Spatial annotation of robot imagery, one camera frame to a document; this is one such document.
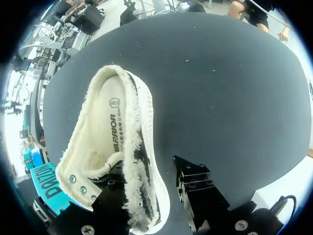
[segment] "teal sign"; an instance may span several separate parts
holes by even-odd
[[[60,210],[65,210],[69,206],[70,201],[77,204],[60,189],[53,164],[46,163],[32,168],[30,173],[38,195],[57,215],[60,214]]]

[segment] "logo on insole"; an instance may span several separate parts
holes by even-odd
[[[111,114],[111,129],[112,129],[113,147],[114,147],[114,151],[117,153],[119,152],[118,136],[117,136],[117,129],[116,129],[116,119],[115,119],[115,115],[113,114]]]
[[[120,101],[118,98],[113,98],[109,101],[109,105],[112,107],[112,108],[117,108],[120,104]]]

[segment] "white canvas shoe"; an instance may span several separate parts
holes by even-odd
[[[65,193],[92,211],[102,191],[92,180],[120,160],[131,232],[154,234],[168,218],[170,199],[154,156],[152,96],[140,78],[110,65],[90,82],[56,176]]]

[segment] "black cable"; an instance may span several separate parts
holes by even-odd
[[[280,207],[284,207],[286,204],[286,201],[288,199],[292,199],[293,200],[293,209],[292,209],[292,213],[290,216],[290,219],[293,217],[294,213],[295,213],[295,208],[297,206],[297,199],[294,195],[289,195],[286,197],[281,197],[278,202],[276,202],[271,208],[270,208],[270,212],[274,212],[274,211],[281,211]]]

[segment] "black table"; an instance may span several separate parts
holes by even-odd
[[[169,220],[157,234],[191,234],[173,155],[205,164],[235,208],[307,154],[309,92],[296,56],[241,21],[181,13],[113,30],[55,74],[44,102],[53,164],[67,148],[91,78],[110,64],[138,75],[153,95],[156,162],[171,199]]]

